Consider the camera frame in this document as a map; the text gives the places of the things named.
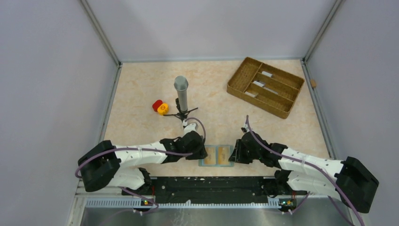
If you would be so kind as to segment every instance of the red object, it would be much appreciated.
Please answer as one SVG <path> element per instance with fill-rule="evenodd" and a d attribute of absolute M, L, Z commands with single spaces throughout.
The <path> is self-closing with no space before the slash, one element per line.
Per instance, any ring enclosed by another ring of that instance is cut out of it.
<path fill-rule="evenodd" d="M 163 104 L 162 100 L 157 100 L 155 103 L 152 105 L 152 108 L 154 109 L 155 112 L 158 112 L 158 108 Z"/>

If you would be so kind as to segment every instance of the yellow object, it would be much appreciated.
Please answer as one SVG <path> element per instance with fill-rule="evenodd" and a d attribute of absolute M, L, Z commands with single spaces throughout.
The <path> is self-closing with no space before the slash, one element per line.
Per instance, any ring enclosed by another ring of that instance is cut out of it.
<path fill-rule="evenodd" d="M 217 163 L 219 165 L 227 165 L 230 166 L 229 157 L 230 157 L 230 146 L 219 146 L 217 147 Z"/>
<path fill-rule="evenodd" d="M 204 165 L 216 165 L 216 147 L 205 147 L 205 151 L 208 153 L 208 156 L 204 159 Z"/>
<path fill-rule="evenodd" d="M 164 114 L 168 113 L 168 111 L 169 111 L 168 104 L 167 103 L 161 104 L 161 106 L 158 107 L 157 111 L 158 111 L 158 114 L 160 114 L 160 115 L 164 115 Z"/>

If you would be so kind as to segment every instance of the yellow cap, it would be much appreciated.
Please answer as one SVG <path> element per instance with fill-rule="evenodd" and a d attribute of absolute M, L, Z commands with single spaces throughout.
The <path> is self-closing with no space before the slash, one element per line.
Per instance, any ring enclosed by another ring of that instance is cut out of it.
<path fill-rule="evenodd" d="M 157 111 L 158 111 L 158 114 L 160 114 L 160 115 L 167 114 L 169 111 L 168 104 L 167 103 L 161 104 L 161 106 L 158 107 Z"/>

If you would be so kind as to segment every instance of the white wall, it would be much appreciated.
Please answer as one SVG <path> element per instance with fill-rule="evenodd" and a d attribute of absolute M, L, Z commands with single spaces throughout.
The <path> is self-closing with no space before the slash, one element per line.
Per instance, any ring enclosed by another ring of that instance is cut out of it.
<path fill-rule="evenodd" d="M 0 1 L 0 219 L 58 226 L 116 66 L 77 0 Z"/>
<path fill-rule="evenodd" d="M 338 156 L 380 181 L 373 225 L 398 225 L 399 1 L 346 1 L 309 62 Z"/>
<path fill-rule="evenodd" d="M 300 58 L 334 0 L 89 0 L 122 61 Z"/>

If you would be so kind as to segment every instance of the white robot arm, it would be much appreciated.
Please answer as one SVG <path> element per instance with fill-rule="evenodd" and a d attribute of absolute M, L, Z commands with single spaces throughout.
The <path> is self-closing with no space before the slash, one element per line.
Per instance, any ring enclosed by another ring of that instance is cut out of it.
<path fill-rule="evenodd" d="M 249 164 L 253 160 L 259 160 L 268 167 L 281 169 L 274 175 L 277 184 L 276 193 L 278 190 L 287 189 L 307 191 L 337 198 L 347 205 L 336 187 L 326 177 L 328 176 L 358 212 L 369 212 L 379 182 L 359 160 L 352 157 L 348 157 L 345 161 L 318 158 L 283 144 L 268 144 L 258 134 L 253 131 L 251 134 L 247 129 L 247 125 L 241 128 L 245 134 L 236 141 L 229 161 Z M 278 155 L 264 148 L 259 142 Z"/>
<path fill-rule="evenodd" d="M 99 143 L 78 161 L 86 191 L 97 191 L 105 186 L 137 190 L 149 179 L 149 174 L 142 168 L 135 168 L 137 166 L 176 162 L 182 157 L 188 160 L 206 158 L 203 137 L 197 133 L 198 125 L 183 121 L 183 127 L 183 137 L 165 138 L 147 145 L 112 145 L 109 140 Z M 88 161 L 109 151 L 102 157 Z"/>

